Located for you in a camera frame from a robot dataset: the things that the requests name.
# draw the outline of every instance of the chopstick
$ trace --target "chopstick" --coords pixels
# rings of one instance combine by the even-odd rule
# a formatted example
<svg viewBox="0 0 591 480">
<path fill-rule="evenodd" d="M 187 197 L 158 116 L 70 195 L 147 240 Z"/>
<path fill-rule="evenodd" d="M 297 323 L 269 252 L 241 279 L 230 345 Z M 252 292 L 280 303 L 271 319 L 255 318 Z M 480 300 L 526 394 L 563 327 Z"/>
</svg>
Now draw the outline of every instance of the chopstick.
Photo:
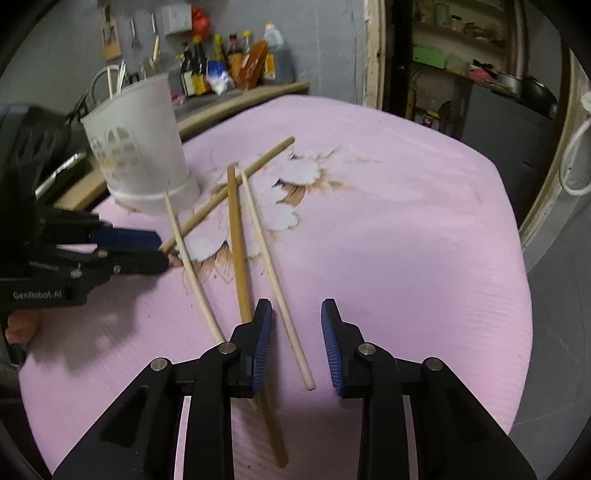
<svg viewBox="0 0 591 480">
<path fill-rule="evenodd" d="M 209 306 L 209 303 L 207 302 L 207 298 L 205 298 L 205 294 L 203 292 L 201 284 L 199 283 L 197 275 L 195 274 L 193 264 L 191 263 L 189 253 L 187 252 L 187 247 L 184 244 L 183 237 L 181 236 L 181 232 L 178 228 L 177 219 L 174 216 L 173 207 L 172 205 L 170 205 L 168 192 L 164 192 L 164 202 L 166 203 L 168 219 L 170 220 L 170 225 L 173 228 L 174 237 L 177 240 L 178 250 L 180 251 L 185 271 L 187 272 L 187 275 L 189 275 L 189 282 L 191 282 L 193 292 L 195 293 L 195 297 L 199 302 L 199 306 L 201 307 L 201 312 L 205 317 L 207 327 L 209 327 L 209 331 L 212 333 L 214 340 L 217 343 L 223 343 L 225 342 L 225 339 L 223 337 L 222 331 L 220 330 L 220 327 L 216 323 L 216 319 L 213 316 L 212 308 Z"/>
<path fill-rule="evenodd" d="M 291 319 L 289 308 L 287 307 L 287 302 L 285 301 L 285 297 L 283 295 L 283 292 L 281 291 L 281 286 L 279 285 L 277 273 L 275 272 L 275 268 L 273 267 L 273 262 L 271 260 L 271 254 L 269 253 L 267 242 L 262 232 L 261 222 L 256 213 L 256 206 L 254 199 L 252 198 L 251 188 L 248 185 L 248 178 L 244 173 L 242 173 L 242 184 L 244 185 L 244 193 L 246 194 L 246 200 L 251 214 L 252 224 L 255 228 L 256 239 L 258 240 L 259 247 L 261 249 L 261 254 L 263 260 L 265 261 L 265 267 L 267 270 L 267 274 L 269 275 L 271 287 L 273 289 L 275 297 L 277 298 L 277 303 L 279 304 L 279 311 L 281 312 L 281 317 L 283 318 L 283 324 L 285 325 L 287 336 L 289 337 L 291 343 L 291 348 L 294 351 L 295 360 L 297 361 L 298 367 L 300 369 L 300 374 L 302 376 L 302 379 L 304 380 L 306 388 L 308 390 L 314 390 L 316 388 L 316 385 L 314 383 L 314 378 L 312 377 L 312 371 L 310 370 L 310 366 L 308 365 L 308 360 L 306 360 L 304 350 L 301 346 L 300 338 L 298 337 L 296 327 L 294 326 L 293 320 Z"/>
<path fill-rule="evenodd" d="M 240 215 L 240 197 L 238 194 L 238 183 L 236 182 L 236 170 L 234 165 L 228 166 L 228 208 L 230 211 L 230 238 L 232 240 L 232 258 L 236 278 L 236 292 L 238 294 L 238 307 L 242 323 L 252 320 L 252 299 L 248 285 L 248 267 L 246 251 L 244 248 L 242 222 Z M 264 385 L 256 394 L 256 400 L 261 408 L 261 413 L 267 433 L 273 458 L 278 467 L 287 465 L 287 450 L 281 435 L 277 419 L 274 417 L 267 399 L 267 392 Z"/>
<path fill-rule="evenodd" d="M 287 147 L 289 147 L 296 139 L 294 137 L 286 138 L 283 142 L 278 144 L 276 147 L 269 150 L 265 153 L 261 158 L 259 158 L 256 162 L 252 165 L 248 166 L 244 173 L 247 177 L 250 177 L 253 173 L 258 171 L 264 165 L 269 163 L 269 161 L 276 157 L 278 154 L 283 152 Z M 242 177 L 236 177 L 236 184 L 240 186 L 242 183 Z M 185 237 L 191 230 L 193 230 L 197 225 L 199 225 L 203 219 L 216 207 L 218 206 L 226 197 L 228 196 L 228 187 L 224 187 L 218 193 L 216 193 L 213 198 L 207 202 L 195 215 L 193 215 L 187 223 L 185 223 L 181 229 L 181 236 Z M 172 249 L 174 248 L 177 240 L 175 238 L 171 238 L 168 242 L 166 242 L 160 250 L 165 254 L 169 254 Z"/>
<path fill-rule="evenodd" d="M 113 79 L 111 78 L 111 70 L 114 68 L 109 65 L 107 67 L 107 83 L 109 84 L 109 99 L 113 98 Z"/>
<path fill-rule="evenodd" d="M 232 258 L 234 260 L 236 292 L 238 294 L 240 317 L 242 323 L 246 323 L 252 320 L 252 301 L 248 288 L 248 275 L 246 273 L 246 253 L 243 241 L 242 222 L 240 219 L 240 198 L 238 196 L 238 183 L 236 182 L 236 169 L 234 168 L 234 165 L 229 165 L 227 172 L 230 239 L 232 240 Z"/>
</svg>

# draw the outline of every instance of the black machine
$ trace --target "black machine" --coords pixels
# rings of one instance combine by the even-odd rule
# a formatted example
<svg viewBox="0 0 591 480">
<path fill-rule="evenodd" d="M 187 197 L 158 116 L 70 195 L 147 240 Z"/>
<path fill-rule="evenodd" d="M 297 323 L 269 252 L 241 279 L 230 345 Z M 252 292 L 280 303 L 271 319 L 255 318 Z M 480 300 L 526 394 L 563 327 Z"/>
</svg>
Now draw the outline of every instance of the black machine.
<svg viewBox="0 0 591 480">
<path fill-rule="evenodd" d="M 199 359 L 175 365 L 154 359 L 53 478 L 172 479 L 183 398 L 189 395 L 183 478 L 232 480 L 230 398 L 252 398 L 262 385 L 271 312 L 271 302 L 259 300 L 251 323 L 236 327 L 230 342 Z M 517 447 L 441 360 L 416 364 L 366 343 L 357 326 L 341 320 L 332 299 L 323 302 L 322 329 L 337 394 L 363 398 L 358 480 L 536 478 Z"/>
<path fill-rule="evenodd" d="M 119 229 L 98 215 L 38 202 L 42 172 L 63 161 L 66 117 L 28 105 L 0 106 L 0 325 L 16 309 L 81 305 L 113 274 L 161 274 L 168 258 L 156 232 Z M 60 245 L 93 244 L 81 253 Z M 17 349 L 8 352 L 19 363 Z"/>
</svg>

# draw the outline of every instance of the human hand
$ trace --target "human hand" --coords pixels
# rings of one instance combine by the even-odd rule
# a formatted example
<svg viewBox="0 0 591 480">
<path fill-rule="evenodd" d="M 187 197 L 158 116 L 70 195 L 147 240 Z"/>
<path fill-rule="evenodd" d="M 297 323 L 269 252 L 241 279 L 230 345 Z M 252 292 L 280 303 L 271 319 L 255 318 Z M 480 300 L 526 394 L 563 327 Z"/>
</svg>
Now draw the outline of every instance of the human hand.
<svg viewBox="0 0 591 480">
<path fill-rule="evenodd" d="M 6 340 L 13 343 L 25 344 L 30 342 L 43 319 L 42 310 L 16 310 L 8 316 L 8 328 L 4 332 Z"/>
</svg>

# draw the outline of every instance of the green box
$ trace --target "green box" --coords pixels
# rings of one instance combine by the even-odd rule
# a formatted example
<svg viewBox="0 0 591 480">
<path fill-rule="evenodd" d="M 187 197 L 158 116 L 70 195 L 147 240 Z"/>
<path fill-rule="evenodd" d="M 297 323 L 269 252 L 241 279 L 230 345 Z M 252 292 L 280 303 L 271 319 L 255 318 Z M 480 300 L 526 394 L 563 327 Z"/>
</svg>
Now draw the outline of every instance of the green box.
<svg viewBox="0 0 591 480">
<path fill-rule="evenodd" d="M 413 47 L 413 61 L 424 63 L 438 69 L 445 68 L 447 54 L 425 47 Z"/>
</svg>

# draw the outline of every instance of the plastic bag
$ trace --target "plastic bag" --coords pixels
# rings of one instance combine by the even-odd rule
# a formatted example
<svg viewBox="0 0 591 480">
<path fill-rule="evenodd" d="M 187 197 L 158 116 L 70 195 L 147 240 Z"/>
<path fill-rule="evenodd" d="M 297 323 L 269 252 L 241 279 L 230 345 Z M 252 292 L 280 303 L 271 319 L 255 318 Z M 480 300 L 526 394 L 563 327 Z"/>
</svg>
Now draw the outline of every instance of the plastic bag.
<svg viewBox="0 0 591 480">
<path fill-rule="evenodd" d="M 208 60 L 206 80 L 216 94 L 221 95 L 235 88 L 234 80 L 226 70 L 222 61 Z"/>
</svg>

